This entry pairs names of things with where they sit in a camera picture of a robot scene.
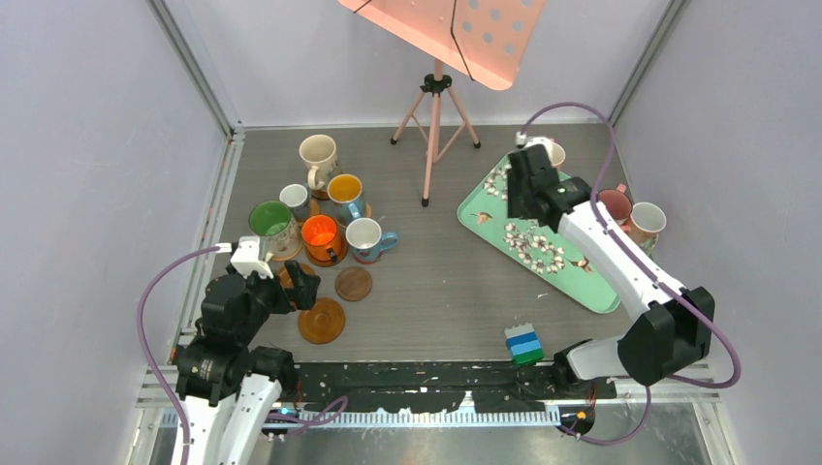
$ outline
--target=black cable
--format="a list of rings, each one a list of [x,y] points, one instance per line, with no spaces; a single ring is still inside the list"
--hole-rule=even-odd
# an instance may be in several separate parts
[[[462,64],[465,65],[465,71],[468,73],[468,77],[471,78],[471,80],[476,80],[476,79],[474,79],[473,76],[471,76],[471,69],[468,68],[468,62],[465,61],[465,55],[462,54],[462,48],[459,47],[459,42],[457,42],[457,35],[454,34],[454,19],[456,17],[457,17],[457,0],[454,0],[454,9],[451,11],[451,39],[454,40],[454,45],[457,46],[457,51],[459,52],[459,58],[462,58]]]
[[[354,13],[354,15],[356,15],[356,14],[357,14],[357,12],[359,12],[360,10],[362,10],[363,8],[365,8],[365,5],[367,5],[367,4],[369,4],[369,3],[373,2],[373,1],[374,1],[374,0],[365,0],[365,3],[363,3],[363,4],[362,4],[362,5],[360,5],[360,6],[359,6],[356,10],[354,10],[354,12],[353,12],[353,13]]]

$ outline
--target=pink mug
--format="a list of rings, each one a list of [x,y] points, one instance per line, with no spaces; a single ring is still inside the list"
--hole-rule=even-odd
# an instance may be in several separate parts
[[[625,194],[627,188],[624,184],[619,184],[616,189],[599,191],[599,201],[605,204],[618,225],[624,225],[634,209],[631,199]]]

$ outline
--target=green mug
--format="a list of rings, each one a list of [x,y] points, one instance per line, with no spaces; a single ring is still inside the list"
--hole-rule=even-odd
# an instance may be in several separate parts
[[[264,201],[255,206],[248,218],[248,226],[265,240],[266,262],[290,260],[302,248],[297,221],[288,205],[281,201]]]

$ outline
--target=orange mug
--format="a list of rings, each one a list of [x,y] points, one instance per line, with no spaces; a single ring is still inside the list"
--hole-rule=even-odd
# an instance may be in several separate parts
[[[302,225],[306,251],[318,262],[336,264],[342,257],[345,238],[332,217],[312,216]]]

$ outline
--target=green block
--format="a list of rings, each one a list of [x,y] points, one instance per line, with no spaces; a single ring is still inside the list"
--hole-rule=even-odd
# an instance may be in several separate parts
[[[538,349],[536,351],[526,352],[524,354],[520,354],[514,357],[514,364],[517,366],[528,365],[530,363],[536,363],[537,361],[542,360],[545,357],[545,353],[542,352],[542,349]]]

